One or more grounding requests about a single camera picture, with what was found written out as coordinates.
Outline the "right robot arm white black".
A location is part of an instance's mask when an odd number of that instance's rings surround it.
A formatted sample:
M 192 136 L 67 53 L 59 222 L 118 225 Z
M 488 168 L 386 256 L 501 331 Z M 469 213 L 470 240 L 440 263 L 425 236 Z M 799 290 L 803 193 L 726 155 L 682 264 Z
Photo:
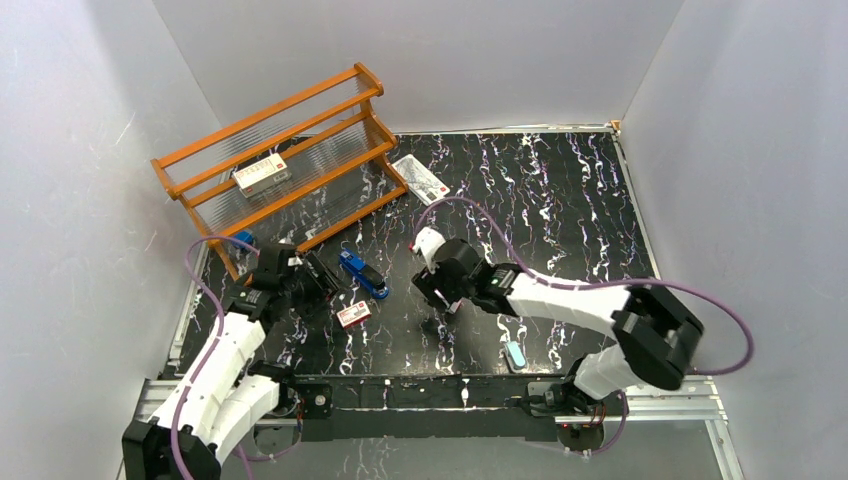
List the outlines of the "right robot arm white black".
M 578 359 L 561 382 L 528 383 L 513 403 L 535 417 L 588 415 L 636 385 L 677 390 L 703 335 L 703 324 L 661 285 L 600 287 L 491 264 L 467 241 L 429 228 L 410 250 L 425 264 L 413 284 L 442 313 L 469 300 L 489 314 L 554 320 L 613 340 Z

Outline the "red white staple box sleeve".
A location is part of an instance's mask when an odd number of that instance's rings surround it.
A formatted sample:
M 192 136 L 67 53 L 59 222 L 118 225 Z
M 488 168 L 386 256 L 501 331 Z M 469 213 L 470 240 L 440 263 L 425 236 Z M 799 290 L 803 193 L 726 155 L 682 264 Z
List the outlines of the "red white staple box sleeve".
M 371 317 L 372 313 L 365 301 L 359 301 L 336 313 L 338 324 L 343 328 L 351 328 L 361 324 Z

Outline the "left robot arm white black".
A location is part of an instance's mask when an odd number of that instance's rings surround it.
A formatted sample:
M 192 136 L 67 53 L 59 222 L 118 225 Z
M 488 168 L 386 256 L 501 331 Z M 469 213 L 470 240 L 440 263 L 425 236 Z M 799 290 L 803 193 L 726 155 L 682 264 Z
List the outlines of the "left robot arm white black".
M 257 250 L 257 266 L 217 297 L 217 319 L 169 396 L 122 436 L 128 479 L 218 479 L 241 440 L 268 414 L 326 418 L 332 391 L 297 385 L 285 366 L 255 360 L 255 351 L 289 311 L 310 315 L 337 295 L 337 276 L 313 253 L 289 244 Z

